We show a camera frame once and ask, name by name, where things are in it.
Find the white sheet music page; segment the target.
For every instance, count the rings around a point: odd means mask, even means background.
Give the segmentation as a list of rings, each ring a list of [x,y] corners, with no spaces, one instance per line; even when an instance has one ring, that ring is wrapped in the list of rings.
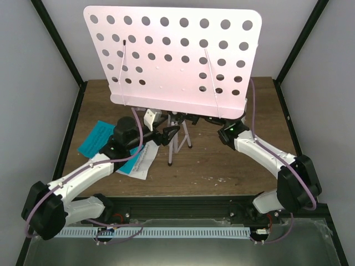
[[[146,180],[148,171],[158,153],[159,146],[153,141],[148,142],[134,158],[127,161],[116,173]]]

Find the blue sheet music folder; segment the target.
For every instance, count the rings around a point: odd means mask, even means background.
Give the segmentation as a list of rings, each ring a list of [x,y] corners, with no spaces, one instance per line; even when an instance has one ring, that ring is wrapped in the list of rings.
[[[98,121],[84,142],[78,147],[78,152],[86,158],[94,157],[94,155],[99,152],[100,148],[107,143],[108,138],[113,134],[113,130],[114,125]],[[127,161],[117,172],[131,176],[140,155],[141,152]]]

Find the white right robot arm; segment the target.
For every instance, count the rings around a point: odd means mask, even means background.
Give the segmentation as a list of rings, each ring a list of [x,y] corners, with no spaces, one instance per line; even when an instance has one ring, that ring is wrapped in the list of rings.
[[[306,155],[296,156],[262,140],[243,123],[243,119],[220,119],[216,117],[182,114],[178,122],[191,121],[194,125],[202,118],[220,125],[219,138],[224,145],[242,153],[268,170],[277,179],[277,188],[258,194],[252,206],[246,210],[252,223],[260,223],[266,213],[285,209],[297,213],[302,209],[314,211],[321,185],[312,160]]]

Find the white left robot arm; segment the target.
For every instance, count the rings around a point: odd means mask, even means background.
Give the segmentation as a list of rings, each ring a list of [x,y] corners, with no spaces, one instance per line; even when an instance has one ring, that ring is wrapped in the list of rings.
[[[102,224],[113,218],[113,203],[97,193],[83,200],[78,194],[120,169],[132,158],[131,150],[140,151],[149,141],[168,145],[180,130],[179,125],[157,130],[141,126],[138,117],[125,116],[118,120],[107,143],[87,163],[70,174],[44,184],[35,183],[29,191],[22,218],[25,229],[32,228],[44,240],[56,236],[65,226],[87,219],[96,219]]]

